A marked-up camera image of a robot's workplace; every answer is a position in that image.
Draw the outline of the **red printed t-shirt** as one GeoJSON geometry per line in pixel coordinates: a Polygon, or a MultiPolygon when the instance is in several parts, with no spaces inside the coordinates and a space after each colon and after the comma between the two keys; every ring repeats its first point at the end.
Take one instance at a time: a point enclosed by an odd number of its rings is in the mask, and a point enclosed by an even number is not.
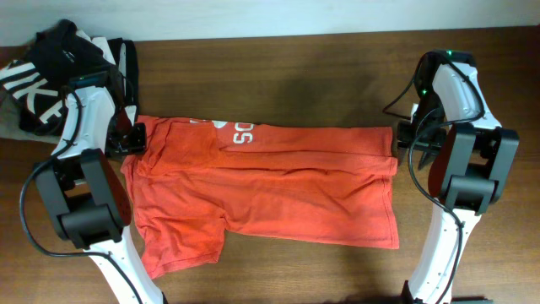
{"type": "Polygon", "coordinates": [[[392,129],[283,128],[142,116],[121,170],[158,278],[216,263],[226,232],[396,249],[392,129]]]}

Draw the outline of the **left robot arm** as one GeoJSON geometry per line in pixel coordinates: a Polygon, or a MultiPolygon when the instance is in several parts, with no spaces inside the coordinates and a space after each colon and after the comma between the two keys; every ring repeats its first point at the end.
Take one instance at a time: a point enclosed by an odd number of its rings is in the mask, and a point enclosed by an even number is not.
{"type": "Polygon", "coordinates": [[[146,128],[136,122],[134,88],[114,66],[70,78],[61,89],[67,109],[51,157],[35,166],[35,183],[53,230],[88,257],[120,303],[165,303],[134,246],[130,199],[111,157],[141,154],[146,128]]]}

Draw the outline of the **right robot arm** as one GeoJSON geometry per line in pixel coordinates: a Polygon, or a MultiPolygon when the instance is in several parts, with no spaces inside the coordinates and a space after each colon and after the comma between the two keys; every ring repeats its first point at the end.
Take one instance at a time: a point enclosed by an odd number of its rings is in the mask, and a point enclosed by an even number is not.
{"type": "Polygon", "coordinates": [[[520,143],[490,111],[474,57],[433,50],[408,84],[419,101],[397,127],[414,186],[432,204],[424,248],[401,294],[404,303],[452,303],[467,240],[507,182],[520,143]]]}

